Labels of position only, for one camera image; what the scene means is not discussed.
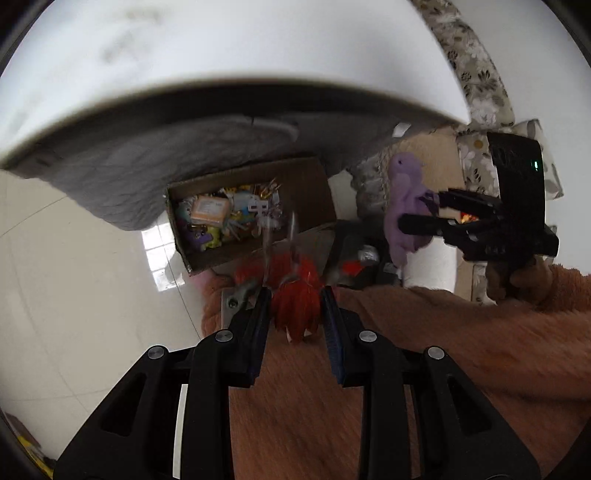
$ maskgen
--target open cardboard box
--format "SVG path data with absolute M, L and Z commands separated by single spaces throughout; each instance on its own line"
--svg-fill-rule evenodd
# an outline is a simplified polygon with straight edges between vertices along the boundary
M 262 239 L 251 238 L 205 252 L 194 251 L 186 244 L 182 235 L 179 235 L 174 216 L 177 203 L 186 197 L 215 192 L 222 187 L 266 183 L 272 179 L 276 179 L 281 185 L 279 196 L 284 213 L 295 210 L 300 232 L 322 228 L 336 221 L 326 174 L 317 158 L 293 158 L 251 164 L 171 183 L 166 189 L 166 212 L 173 229 L 177 251 L 189 275 L 196 275 L 207 268 L 244 257 L 262 248 Z M 277 242 L 286 237 L 287 226 L 274 232 L 273 241 Z

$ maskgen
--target purple toy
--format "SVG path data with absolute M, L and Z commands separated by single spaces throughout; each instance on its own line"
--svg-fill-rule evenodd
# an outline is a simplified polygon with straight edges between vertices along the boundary
M 407 253 L 426 247 L 433 237 L 406 235 L 398 229 L 398 219 L 405 213 L 431 215 L 421 200 L 433 194 L 423 185 L 421 163 L 412 153 L 398 153 L 390 159 L 388 166 L 390 198 L 384 218 L 384 234 L 390 245 L 392 263 L 402 268 L 407 263 Z

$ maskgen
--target brown fuzzy robe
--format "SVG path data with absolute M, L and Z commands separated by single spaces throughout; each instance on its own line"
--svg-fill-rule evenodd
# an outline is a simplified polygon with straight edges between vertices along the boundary
M 339 303 L 401 348 L 443 347 L 546 475 L 591 416 L 591 278 L 553 271 L 552 291 L 537 309 L 383 286 L 340 290 Z M 236 478 L 355 478 L 361 401 L 361 389 L 336 384 L 322 332 L 293 346 L 270 331 L 255 386 L 230 392 Z

